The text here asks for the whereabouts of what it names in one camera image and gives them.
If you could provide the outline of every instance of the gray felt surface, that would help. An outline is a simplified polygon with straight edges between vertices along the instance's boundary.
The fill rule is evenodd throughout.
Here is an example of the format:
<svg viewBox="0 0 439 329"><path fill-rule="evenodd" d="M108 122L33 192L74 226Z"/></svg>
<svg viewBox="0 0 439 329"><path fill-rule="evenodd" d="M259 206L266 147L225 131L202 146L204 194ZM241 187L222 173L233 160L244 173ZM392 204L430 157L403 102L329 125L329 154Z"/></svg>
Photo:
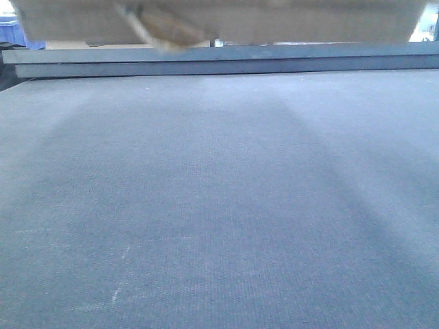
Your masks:
<svg viewBox="0 0 439 329"><path fill-rule="evenodd" d="M0 93L0 328L439 328L439 72Z"/></svg>

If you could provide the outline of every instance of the metal bar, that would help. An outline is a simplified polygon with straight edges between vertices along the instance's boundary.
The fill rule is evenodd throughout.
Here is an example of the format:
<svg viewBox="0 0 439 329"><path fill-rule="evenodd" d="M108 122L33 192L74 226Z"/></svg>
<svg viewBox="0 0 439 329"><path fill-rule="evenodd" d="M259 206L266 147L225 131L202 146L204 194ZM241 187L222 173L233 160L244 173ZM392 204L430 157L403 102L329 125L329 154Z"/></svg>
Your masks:
<svg viewBox="0 0 439 329"><path fill-rule="evenodd" d="M81 49L4 51L7 64L189 62L214 60L275 60L358 56L436 55L439 44L413 42L404 45L329 44L265 47L197 48L180 53L155 49Z"/></svg>
<svg viewBox="0 0 439 329"><path fill-rule="evenodd" d="M434 27L433 41L439 41L439 8L438 8L438 19L436 20L436 26Z"/></svg>
<svg viewBox="0 0 439 329"><path fill-rule="evenodd" d="M439 69L439 55L201 62L20 64L16 66L19 77L212 75L388 69Z"/></svg>

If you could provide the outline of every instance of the white mark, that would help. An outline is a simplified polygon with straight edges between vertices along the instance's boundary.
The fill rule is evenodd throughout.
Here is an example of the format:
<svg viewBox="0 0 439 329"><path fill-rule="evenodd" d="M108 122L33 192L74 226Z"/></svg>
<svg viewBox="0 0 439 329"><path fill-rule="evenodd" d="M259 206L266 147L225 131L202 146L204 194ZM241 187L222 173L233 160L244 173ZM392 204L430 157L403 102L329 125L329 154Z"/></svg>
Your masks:
<svg viewBox="0 0 439 329"><path fill-rule="evenodd" d="M123 253L122 259L125 259L127 253L130 251L131 247L126 248L126 251Z"/></svg>
<svg viewBox="0 0 439 329"><path fill-rule="evenodd" d="M120 290L121 290L121 287L117 287L114 295L111 297L111 301L112 301L113 304L116 302L117 294L120 292Z"/></svg>

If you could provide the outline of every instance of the blurry object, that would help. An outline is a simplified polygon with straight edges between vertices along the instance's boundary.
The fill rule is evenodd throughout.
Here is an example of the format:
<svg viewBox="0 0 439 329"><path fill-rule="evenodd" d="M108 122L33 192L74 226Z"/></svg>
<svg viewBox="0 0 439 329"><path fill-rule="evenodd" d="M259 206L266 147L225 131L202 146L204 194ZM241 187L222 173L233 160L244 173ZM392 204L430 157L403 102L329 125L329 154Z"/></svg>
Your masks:
<svg viewBox="0 0 439 329"><path fill-rule="evenodd" d="M14 0L30 38L188 47L203 40L405 42L425 0Z"/></svg>
<svg viewBox="0 0 439 329"><path fill-rule="evenodd" d="M29 49L42 49L45 47L45 43L42 41L29 41L26 38L14 14L2 14L0 16L0 42L10 42L15 45L26 46Z"/></svg>

